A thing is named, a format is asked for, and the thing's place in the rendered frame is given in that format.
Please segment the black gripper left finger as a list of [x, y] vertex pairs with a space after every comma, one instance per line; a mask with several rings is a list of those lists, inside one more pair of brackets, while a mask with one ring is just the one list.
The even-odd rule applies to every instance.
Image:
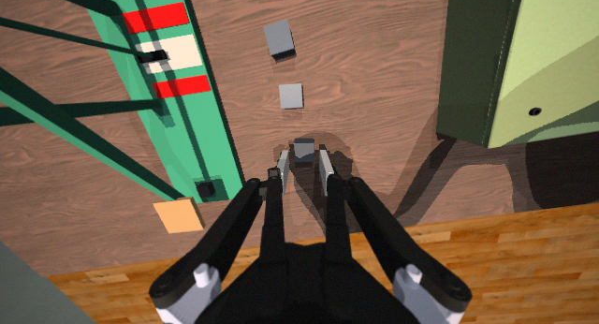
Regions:
[[149, 295], [164, 324], [194, 324], [220, 294], [264, 200], [256, 308], [266, 321], [285, 313], [288, 289], [282, 197], [289, 172], [288, 150], [282, 151], [278, 165], [267, 172], [267, 181], [249, 179], [198, 244], [153, 281]]

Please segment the grey rectangular block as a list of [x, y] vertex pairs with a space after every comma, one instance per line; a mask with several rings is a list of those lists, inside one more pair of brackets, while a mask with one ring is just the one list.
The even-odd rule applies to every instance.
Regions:
[[303, 107], [301, 83], [279, 85], [279, 93], [281, 109]]
[[263, 29], [273, 59], [295, 53], [287, 19], [263, 26]]
[[295, 139], [295, 162], [314, 162], [314, 138]]

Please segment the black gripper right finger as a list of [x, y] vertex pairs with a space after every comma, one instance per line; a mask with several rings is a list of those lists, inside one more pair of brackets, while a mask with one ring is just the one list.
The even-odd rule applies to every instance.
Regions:
[[320, 150], [319, 169], [327, 200], [324, 306], [338, 322], [356, 313], [358, 286], [344, 200], [358, 221], [395, 297], [420, 324], [459, 324], [473, 295], [452, 271], [418, 246], [359, 177], [343, 180]]

